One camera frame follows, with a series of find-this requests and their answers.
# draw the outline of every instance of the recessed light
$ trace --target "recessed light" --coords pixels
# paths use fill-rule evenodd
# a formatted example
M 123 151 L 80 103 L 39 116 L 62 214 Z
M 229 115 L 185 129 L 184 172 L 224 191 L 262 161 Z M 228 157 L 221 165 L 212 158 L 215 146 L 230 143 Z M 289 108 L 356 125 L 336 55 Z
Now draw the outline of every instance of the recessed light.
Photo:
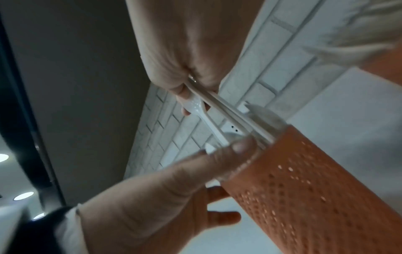
M 45 213 L 38 214 L 38 215 L 35 216 L 32 220 L 37 220 L 37 219 L 40 219 L 40 218 L 42 218 L 42 217 L 45 217 Z
M 26 192 L 26 193 L 23 193 L 23 194 L 21 194 L 21 195 L 16 196 L 16 197 L 14 198 L 14 200 L 15 200 L 15 201 L 18 201 L 18 200 L 22 200 L 22 199 L 25 199 L 25 198 L 29 198 L 29 197 L 32 196 L 33 194 L 34 194 L 34 193 L 33 193 L 32 191 Z
M 0 154 L 0 162 L 3 162 L 3 161 L 5 161 L 5 160 L 7 160 L 8 159 L 8 155 L 6 155 L 6 154 Z

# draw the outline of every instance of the perforated container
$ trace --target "perforated container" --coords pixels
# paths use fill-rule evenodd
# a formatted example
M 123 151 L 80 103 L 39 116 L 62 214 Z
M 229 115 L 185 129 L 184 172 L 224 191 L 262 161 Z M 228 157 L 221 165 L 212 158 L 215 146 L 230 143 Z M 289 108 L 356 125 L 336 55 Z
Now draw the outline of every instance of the perforated container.
M 293 126 L 222 186 L 285 254 L 402 253 L 399 214 Z

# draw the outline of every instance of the human hand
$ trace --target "human hand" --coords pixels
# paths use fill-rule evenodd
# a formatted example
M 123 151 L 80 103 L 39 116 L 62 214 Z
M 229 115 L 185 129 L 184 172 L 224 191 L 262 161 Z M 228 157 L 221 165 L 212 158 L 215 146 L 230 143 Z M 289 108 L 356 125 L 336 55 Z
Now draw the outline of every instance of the human hand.
M 126 3 L 150 80 L 186 99 L 189 90 L 183 82 L 189 74 L 217 92 L 239 57 L 263 0 Z
M 83 204 L 80 218 L 89 253 L 176 254 L 202 231 L 239 222 L 237 212 L 207 210 L 209 203 L 229 195 L 205 183 L 238 168 L 256 148 L 249 137 L 210 155 L 201 151 Z

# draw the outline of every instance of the brick wall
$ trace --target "brick wall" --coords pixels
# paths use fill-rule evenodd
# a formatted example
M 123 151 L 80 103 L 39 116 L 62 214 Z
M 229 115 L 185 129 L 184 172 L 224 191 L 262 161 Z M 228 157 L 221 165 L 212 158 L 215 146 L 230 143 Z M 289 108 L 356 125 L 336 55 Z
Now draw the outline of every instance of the brick wall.
M 343 24 L 350 0 L 267 0 L 241 57 L 221 83 L 220 96 L 238 106 L 247 101 L 288 119 L 345 70 L 319 63 L 303 49 Z M 206 142 L 216 142 L 200 119 L 183 117 L 174 96 L 151 85 L 125 177 L 160 170 Z M 209 115 L 225 120 L 216 110 Z

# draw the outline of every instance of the mesh pattern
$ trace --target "mesh pattern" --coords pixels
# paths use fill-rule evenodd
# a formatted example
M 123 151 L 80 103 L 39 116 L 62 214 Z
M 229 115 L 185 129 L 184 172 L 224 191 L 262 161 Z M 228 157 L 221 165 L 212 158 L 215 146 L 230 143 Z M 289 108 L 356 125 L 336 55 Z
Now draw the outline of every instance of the mesh pattern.
M 285 254 L 400 254 L 402 218 L 293 126 L 222 186 Z

